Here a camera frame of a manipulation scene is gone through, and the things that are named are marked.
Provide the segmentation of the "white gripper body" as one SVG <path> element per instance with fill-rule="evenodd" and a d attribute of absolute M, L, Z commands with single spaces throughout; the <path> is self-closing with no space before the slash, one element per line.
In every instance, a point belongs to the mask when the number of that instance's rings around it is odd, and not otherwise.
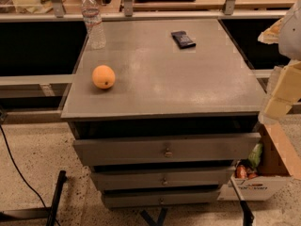
<path fill-rule="evenodd" d="M 301 60 L 301 0 L 297 0 L 283 17 L 278 50 L 290 59 Z"/>

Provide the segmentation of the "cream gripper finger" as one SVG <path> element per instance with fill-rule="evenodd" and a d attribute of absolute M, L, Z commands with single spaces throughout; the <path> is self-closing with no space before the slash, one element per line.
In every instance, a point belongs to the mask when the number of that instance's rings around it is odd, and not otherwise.
<path fill-rule="evenodd" d="M 276 123 L 301 99 L 301 61 L 276 66 L 268 80 L 259 114 L 260 123 Z"/>
<path fill-rule="evenodd" d="M 283 19 L 278 19 L 258 36 L 258 41 L 265 44 L 278 43 L 278 35 Z"/>

